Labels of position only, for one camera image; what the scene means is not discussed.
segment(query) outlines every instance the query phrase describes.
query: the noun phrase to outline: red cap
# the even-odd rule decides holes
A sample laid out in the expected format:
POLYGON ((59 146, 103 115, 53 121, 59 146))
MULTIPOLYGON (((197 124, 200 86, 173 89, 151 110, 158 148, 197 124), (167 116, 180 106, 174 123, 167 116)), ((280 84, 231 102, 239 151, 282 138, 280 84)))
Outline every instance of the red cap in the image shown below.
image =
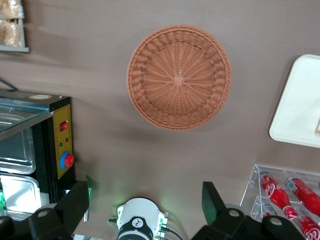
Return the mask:
POLYGON ((72 165, 74 164, 75 161, 75 156, 73 156, 72 154, 68 154, 67 156, 65 156, 64 159, 64 165, 69 168, 72 167, 72 165))
POLYGON ((283 213, 290 220, 295 219, 296 217, 298 217, 297 211, 292 206, 285 206, 283 208, 283 213))

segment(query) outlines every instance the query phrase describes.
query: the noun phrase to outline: white tray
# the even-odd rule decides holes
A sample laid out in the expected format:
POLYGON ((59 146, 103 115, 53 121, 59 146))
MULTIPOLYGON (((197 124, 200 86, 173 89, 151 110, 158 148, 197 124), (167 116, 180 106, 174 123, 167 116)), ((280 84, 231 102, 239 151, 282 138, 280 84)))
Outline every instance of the white tray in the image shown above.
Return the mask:
POLYGON ((269 134, 276 140, 320 148, 320 56, 302 55, 293 64, 269 134))

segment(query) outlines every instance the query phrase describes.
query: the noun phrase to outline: red button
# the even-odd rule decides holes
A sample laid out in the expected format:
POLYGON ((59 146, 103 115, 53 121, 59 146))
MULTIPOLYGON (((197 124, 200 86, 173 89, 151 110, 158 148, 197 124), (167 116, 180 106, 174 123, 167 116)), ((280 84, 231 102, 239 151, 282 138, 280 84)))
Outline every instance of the red button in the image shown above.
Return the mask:
POLYGON ((63 122, 63 123, 60 123, 60 132, 62 132, 63 130, 66 130, 68 127, 67 125, 67 122, 63 122))
POLYGON ((67 168, 69 168, 69 167, 72 167, 72 165, 74 164, 74 161, 75 161, 75 156, 73 156, 72 154, 68 154, 67 156, 65 156, 63 164, 67 168))

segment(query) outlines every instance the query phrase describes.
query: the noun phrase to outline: wall shelf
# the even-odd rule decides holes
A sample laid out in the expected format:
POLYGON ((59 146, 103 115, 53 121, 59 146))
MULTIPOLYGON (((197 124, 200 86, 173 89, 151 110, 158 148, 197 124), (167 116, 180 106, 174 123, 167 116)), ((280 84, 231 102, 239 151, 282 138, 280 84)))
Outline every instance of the wall shelf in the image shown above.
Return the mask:
POLYGON ((21 41, 21 47, 20 46, 7 46, 7 45, 0 45, 0 51, 6 51, 6 52, 22 52, 22 53, 28 53, 30 50, 28 47, 26 47, 26 40, 25 40, 25 31, 24 31, 24 21, 22 18, 17 19, 19 31, 20 31, 20 41, 21 41))

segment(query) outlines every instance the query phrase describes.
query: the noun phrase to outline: woven basket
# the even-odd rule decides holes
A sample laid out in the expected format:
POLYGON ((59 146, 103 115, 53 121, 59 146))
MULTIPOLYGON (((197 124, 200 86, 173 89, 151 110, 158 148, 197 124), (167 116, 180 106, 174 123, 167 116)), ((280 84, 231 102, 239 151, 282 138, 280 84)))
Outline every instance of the woven basket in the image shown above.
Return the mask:
POLYGON ((208 32, 171 25, 147 36, 127 69, 127 89, 136 110, 167 130, 187 131, 209 122, 231 87, 227 53, 208 32))

